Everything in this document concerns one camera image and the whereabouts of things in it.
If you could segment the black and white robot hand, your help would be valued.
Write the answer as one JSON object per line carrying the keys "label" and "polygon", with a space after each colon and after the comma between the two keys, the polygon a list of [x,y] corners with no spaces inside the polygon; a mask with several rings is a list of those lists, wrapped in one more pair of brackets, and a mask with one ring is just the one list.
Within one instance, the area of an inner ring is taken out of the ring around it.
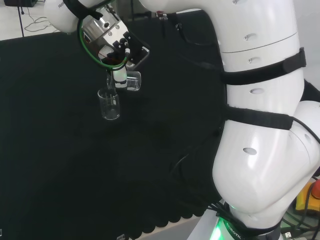
{"label": "black and white robot hand", "polygon": [[140,89],[141,73],[135,71],[134,63],[127,63],[120,70],[112,71],[108,85],[116,89],[126,89],[128,91],[137,91]]}

